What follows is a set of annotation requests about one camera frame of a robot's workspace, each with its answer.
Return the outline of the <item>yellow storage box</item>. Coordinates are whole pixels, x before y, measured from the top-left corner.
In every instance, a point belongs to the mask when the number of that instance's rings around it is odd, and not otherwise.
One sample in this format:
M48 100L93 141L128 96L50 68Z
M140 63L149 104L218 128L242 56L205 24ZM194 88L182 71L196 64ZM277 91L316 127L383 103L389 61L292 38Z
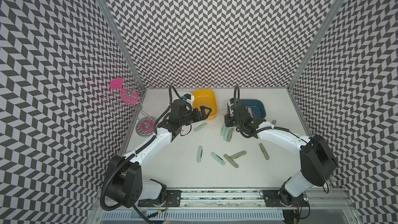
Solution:
M205 106L211 109L211 113L207 120L213 120L217 117L218 106L215 93L210 89L201 89L193 92L194 101L193 108Z

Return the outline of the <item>dark teal storage box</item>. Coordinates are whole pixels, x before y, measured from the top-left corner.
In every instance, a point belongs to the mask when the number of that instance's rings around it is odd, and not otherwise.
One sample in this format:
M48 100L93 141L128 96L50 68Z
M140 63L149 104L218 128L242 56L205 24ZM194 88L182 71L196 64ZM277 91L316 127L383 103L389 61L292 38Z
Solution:
M251 108L252 118L266 118L266 110L264 104L256 99L240 99L240 102Z

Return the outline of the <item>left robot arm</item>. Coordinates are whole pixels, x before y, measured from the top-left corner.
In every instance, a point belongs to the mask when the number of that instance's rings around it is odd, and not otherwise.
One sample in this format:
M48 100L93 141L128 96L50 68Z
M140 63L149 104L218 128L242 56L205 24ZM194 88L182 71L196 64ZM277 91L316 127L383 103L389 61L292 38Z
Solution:
M136 149L124 156L114 156L108 163L99 198L103 210L135 207L142 200L156 204L165 201L167 186L154 179L145 183L142 170L181 133L182 127L206 120L212 113L207 106L193 107L194 96L181 96L173 86L169 86L169 101L167 109L154 122L154 133Z

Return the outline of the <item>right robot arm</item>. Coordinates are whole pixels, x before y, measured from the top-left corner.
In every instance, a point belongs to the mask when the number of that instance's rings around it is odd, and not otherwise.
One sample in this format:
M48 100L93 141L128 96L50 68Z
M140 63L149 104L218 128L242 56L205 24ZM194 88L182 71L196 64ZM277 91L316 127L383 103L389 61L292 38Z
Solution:
M323 187L336 170L338 160L323 137L299 136L263 118L253 118L240 99L239 86L234 87L228 107L230 112L224 117L226 127L235 127L246 139L270 141L300 159L300 170L287 179L278 191L282 205L291 206L313 186Z

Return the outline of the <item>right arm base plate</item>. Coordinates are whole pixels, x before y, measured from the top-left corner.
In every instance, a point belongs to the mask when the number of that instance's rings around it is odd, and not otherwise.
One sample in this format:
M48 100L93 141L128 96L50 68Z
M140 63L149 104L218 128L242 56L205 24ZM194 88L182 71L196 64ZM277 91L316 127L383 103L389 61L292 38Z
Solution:
M264 200L267 207L307 207L308 204L304 199L303 194L298 197L291 196L285 190L271 190L263 189L260 191L260 195Z

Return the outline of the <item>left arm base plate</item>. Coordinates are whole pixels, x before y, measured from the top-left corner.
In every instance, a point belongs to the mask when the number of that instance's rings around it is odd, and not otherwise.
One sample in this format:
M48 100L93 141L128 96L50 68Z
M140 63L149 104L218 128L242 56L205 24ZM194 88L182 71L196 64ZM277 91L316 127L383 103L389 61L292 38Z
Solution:
M166 205L168 207L180 207L181 201L181 190L166 190L163 192L159 199L151 200L139 200L138 206L139 207L163 207L165 208Z

